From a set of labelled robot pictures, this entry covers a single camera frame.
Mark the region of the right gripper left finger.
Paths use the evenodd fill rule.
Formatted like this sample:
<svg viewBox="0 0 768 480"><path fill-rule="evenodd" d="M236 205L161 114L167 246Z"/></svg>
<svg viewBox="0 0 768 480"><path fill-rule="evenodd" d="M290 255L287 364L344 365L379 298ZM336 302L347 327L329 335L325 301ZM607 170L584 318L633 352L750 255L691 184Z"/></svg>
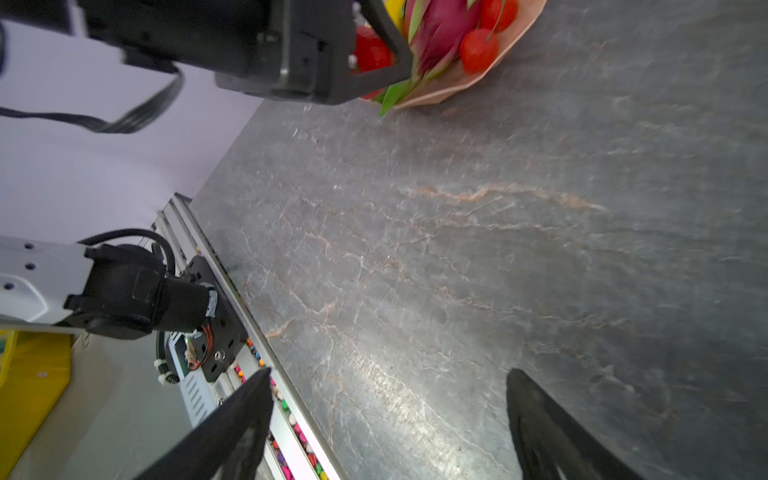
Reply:
<svg viewBox="0 0 768 480"><path fill-rule="evenodd" d="M274 400L271 370L251 375L140 479L253 479L267 443Z"/></svg>

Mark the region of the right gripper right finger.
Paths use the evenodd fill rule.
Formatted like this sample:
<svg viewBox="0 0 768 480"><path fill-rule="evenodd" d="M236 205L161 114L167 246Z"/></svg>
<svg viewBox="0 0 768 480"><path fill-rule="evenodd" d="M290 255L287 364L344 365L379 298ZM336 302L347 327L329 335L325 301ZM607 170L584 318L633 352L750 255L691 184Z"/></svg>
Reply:
<svg viewBox="0 0 768 480"><path fill-rule="evenodd" d="M529 375L506 378L509 428L525 479L638 479Z"/></svg>

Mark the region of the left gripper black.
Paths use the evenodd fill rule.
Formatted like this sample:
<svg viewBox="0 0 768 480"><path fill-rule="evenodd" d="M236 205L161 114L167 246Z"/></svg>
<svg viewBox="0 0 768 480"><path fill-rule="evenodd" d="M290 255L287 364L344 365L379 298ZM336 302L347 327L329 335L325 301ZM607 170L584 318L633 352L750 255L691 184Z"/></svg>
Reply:
<svg viewBox="0 0 768 480"><path fill-rule="evenodd" d="M412 52L382 1L4 1L2 18L120 49L125 63L214 73L267 99L397 104Z"/></svg>

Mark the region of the fake red strawberry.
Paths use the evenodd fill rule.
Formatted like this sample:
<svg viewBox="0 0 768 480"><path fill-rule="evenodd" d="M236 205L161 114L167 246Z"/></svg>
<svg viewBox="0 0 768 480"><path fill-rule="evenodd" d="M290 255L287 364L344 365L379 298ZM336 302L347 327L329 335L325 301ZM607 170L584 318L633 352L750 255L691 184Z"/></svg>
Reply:
<svg viewBox="0 0 768 480"><path fill-rule="evenodd" d="M356 27L355 72L368 73L389 67L394 56L385 42L369 26Z"/></svg>

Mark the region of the fake yellow melon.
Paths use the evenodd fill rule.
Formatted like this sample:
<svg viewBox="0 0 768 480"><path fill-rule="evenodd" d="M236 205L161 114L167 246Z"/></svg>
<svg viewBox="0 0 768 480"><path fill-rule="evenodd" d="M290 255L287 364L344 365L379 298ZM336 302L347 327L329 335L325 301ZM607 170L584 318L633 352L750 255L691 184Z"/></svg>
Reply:
<svg viewBox="0 0 768 480"><path fill-rule="evenodd" d="M397 30L403 33L406 0L385 0L384 6Z"/></svg>

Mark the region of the fake pink dragon fruit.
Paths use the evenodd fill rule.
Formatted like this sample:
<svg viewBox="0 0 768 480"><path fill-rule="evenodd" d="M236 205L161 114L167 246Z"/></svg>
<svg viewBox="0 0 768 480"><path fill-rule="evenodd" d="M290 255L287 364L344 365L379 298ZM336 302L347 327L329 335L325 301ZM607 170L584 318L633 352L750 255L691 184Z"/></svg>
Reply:
<svg viewBox="0 0 768 480"><path fill-rule="evenodd" d="M381 99L384 116L411 92L440 76L457 58L463 38L479 24L479 1L406 1L403 28L413 56L408 80L388 87Z"/></svg>

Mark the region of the fake red cherry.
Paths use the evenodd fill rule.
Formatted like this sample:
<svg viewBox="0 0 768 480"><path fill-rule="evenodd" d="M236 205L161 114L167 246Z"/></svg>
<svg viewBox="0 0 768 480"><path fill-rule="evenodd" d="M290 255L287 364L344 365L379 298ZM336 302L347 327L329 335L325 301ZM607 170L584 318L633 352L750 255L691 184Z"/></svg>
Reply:
<svg viewBox="0 0 768 480"><path fill-rule="evenodd" d="M518 0L481 0L480 22L481 29L495 33L506 30L517 18L519 11Z"/></svg>
<svg viewBox="0 0 768 480"><path fill-rule="evenodd" d="M485 72L496 60L499 46L496 34L485 29L469 32L460 46L463 70L471 75Z"/></svg>

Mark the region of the fake red cherry front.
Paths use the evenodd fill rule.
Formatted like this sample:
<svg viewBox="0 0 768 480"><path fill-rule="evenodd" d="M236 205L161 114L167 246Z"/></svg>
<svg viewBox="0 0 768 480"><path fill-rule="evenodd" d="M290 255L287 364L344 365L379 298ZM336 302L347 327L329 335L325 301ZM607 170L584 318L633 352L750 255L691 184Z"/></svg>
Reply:
<svg viewBox="0 0 768 480"><path fill-rule="evenodd" d="M471 75L485 72L496 60L499 46L496 34L485 29L469 32L460 46L463 70Z"/></svg>

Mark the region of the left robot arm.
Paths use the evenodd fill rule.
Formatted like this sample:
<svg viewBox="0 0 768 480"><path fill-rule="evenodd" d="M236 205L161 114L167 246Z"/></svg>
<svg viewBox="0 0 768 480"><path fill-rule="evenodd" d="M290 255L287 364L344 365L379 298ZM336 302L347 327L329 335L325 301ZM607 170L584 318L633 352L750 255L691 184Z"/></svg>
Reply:
<svg viewBox="0 0 768 480"><path fill-rule="evenodd" d="M5 1L1 19L68 35L74 11L86 35L119 49L125 64L171 76L114 121L46 114L97 134L134 134L156 121L179 96L185 65L212 72L225 90L326 105L410 73L411 51L380 1ZM177 276L166 240L155 256L126 237L107 232L70 245L3 238L2 324L136 339L191 332L214 316L214 290Z"/></svg>

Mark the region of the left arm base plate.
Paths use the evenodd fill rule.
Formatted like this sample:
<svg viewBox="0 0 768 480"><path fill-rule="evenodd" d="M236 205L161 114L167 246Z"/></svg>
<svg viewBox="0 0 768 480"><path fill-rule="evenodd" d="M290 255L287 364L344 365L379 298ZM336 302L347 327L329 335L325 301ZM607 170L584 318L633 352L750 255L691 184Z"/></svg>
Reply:
<svg viewBox="0 0 768 480"><path fill-rule="evenodd" d="M205 323L207 330L212 334L212 343L205 336L192 340L196 358L203 360L196 371L201 372L207 382L214 383L234 363L237 353L245 344L247 334L225 290L204 257L194 257L184 275L193 284L213 286L217 293L213 317L208 318Z"/></svg>

